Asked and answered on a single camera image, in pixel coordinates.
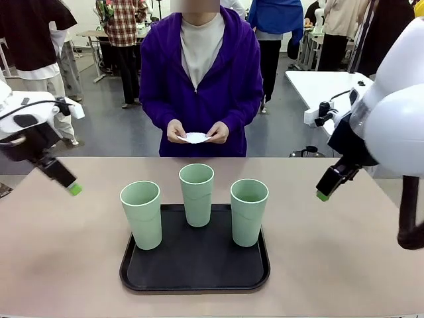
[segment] white turtleneck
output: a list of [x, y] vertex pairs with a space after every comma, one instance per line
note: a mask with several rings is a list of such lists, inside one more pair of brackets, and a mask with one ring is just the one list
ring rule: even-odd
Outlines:
[[211, 69], [223, 44], [225, 22], [220, 13], [205, 25], [181, 24], [182, 66], [195, 89]]

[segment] person in purple hoodie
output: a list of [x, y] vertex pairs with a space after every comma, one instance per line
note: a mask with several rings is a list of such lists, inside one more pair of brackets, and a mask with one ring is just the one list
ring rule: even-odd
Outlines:
[[[152, 25], [141, 46], [140, 101], [162, 129], [159, 154], [244, 157], [244, 127], [263, 96], [258, 41], [249, 24], [218, 1], [184, 2], [184, 13]], [[211, 138], [188, 144], [178, 138], [186, 133]]]

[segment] white wall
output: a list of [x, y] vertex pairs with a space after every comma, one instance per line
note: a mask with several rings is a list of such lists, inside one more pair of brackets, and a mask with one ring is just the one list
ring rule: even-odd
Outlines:
[[[152, 5], [152, 0], [147, 0], [149, 5]], [[171, 0], [161, 0], [160, 6], [162, 9], [162, 17], [165, 17], [170, 14], [170, 1]], [[86, 46], [87, 40], [81, 37], [76, 36], [77, 33], [95, 30], [99, 25], [97, 16], [94, 14], [92, 8], [94, 7], [94, 0], [64, 0], [64, 2], [69, 6], [74, 17], [76, 18], [78, 25], [72, 29], [72, 35], [74, 35], [74, 43], [76, 46]], [[240, 2], [246, 7], [249, 8], [252, 0], [240, 0]], [[301, 0], [303, 4], [303, 10], [306, 12], [308, 6], [314, 0]], [[153, 1], [153, 11], [154, 16], [159, 17], [159, 6], [157, 0]], [[282, 50], [286, 50], [288, 40], [291, 35], [286, 34], [283, 40]]]

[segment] person in plaid shirt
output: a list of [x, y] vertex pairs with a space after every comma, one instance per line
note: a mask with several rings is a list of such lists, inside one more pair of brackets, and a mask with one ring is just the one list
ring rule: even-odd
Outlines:
[[140, 91], [134, 53], [136, 23], [146, 18], [148, 6], [144, 0], [97, 0], [96, 8], [109, 41], [116, 48], [125, 96], [123, 108], [126, 109], [135, 104]]

